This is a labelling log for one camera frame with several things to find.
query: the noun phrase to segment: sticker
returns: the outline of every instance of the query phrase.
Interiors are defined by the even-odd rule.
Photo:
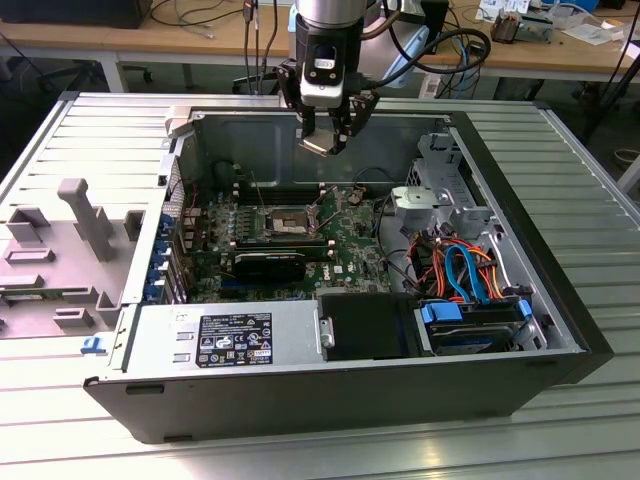
[[[273,363],[270,313],[200,317],[196,364],[200,368]]]

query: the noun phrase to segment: green motherboard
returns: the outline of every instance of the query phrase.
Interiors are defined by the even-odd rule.
[[[373,200],[351,187],[332,187],[317,205],[243,205],[233,195],[185,212],[193,303],[309,300],[326,292],[389,292],[390,281],[373,235]],[[304,255],[304,278],[244,283],[237,255]]]

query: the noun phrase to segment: blue cable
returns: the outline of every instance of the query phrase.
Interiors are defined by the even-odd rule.
[[[447,250],[447,254],[444,257],[444,267],[449,284],[460,294],[462,298],[464,298],[466,303],[471,303],[471,297],[469,297],[469,294],[465,289],[456,281],[455,274],[453,273],[453,256],[456,251],[460,251],[467,262],[467,269],[469,270],[469,280],[471,281],[473,295],[480,301],[480,303],[489,303],[489,297],[487,297],[487,293],[484,291],[482,283],[478,280],[478,272],[476,270],[476,265],[473,262],[473,256],[471,255],[471,252],[462,245],[453,245],[449,247],[449,250]]]
[[[455,40],[458,45],[460,46],[460,50],[462,51],[462,61],[463,63],[466,65],[469,65],[469,57],[467,56],[467,50],[466,48],[464,48],[463,43],[460,41],[460,39],[458,37],[453,37],[453,40]],[[453,98],[458,98],[460,96],[460,94],[463,92],[464,90],[464,85],[465,82],[467,81],[467,77],[466,77],[467,72],[462,72],[462,80],[460,81],[460,85],[458,86],[458,92],[456,93],[455,97]]]

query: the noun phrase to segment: side panel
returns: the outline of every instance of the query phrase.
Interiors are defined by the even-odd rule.
[[[136,439],[161,443],[507,416],[583,356],[84,388]]]

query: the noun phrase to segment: workbench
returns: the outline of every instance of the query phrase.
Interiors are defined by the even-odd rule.
[[[489,34],[491,24],[471,22],[476,13],[478,0],[452,2],[462,26],[478,28]],[[183,0],[181,11],[206,6],[202,0]],[[204,20],[242,7],[240,0],[230,0],[220,7],[189,16],[192,21]],[[599,16],[630,15],[631,21],[636,3],[627,2],[622,10],[598,10]],[[158,18],[175,23],[177,17],[171,3],[156,12]],[[289,54],[287,27],[289,7],[280,7],[278,35],[269,58],[269,65],[281,63]],[[260,51],[263,52],[273,28],[273,9],[263,5],[260,9]],[[122,62],[159,62],[244,65],[244,22],[240,13],[213,22],[215,38],[208,39],[180,27],[161,25],[147,18],[137,30],[122,30],[104,27],[80,27],[63,25],[30,25],[0,23],[0,31],[12,40],[25,55],[34,58],[68,58],[95,60],[102,64],[112,92],[126,92],[127,83],[120,64]],[[249,55],[254,55],[253,28],[249,41]],[[551,44],[519,42],[512,45],[493,44],[493,50],[482,76],[519,77],[550,80],[609,80],[620,56],[620,42],[608,42],[592,46],[568,35],[556,32]],[[0,56],[15,56],[16,52],[0,41]],[[425,57],[423,63],[453,66],[459,56],[450,42],[440,46],[437,54]],[[631,64],[625,59],[620,68],[623,74]]]
[[[0,185],[0,222],[27,205],[46,209],[50,220],[70,218],[56,200],[68,172],[97,183],[91,201],[112,220],[131,205],[145,210],[148,199],[164,195],[153,179],[170,149],[169,109],[234,105],[231,96],[66,95]],[[276,97],[270,101],[277,106]],[[415,102],[382,100],[379,108]],[[82,390],[84,376],[107,358],[83,357],[83,337],[0,340],[0,476],[634,477],[640,213],[550,110],[525,102],[423,105],[469,116],[616,352],[613,360],[578,385],[544,392],[510,418],[144,445]]]

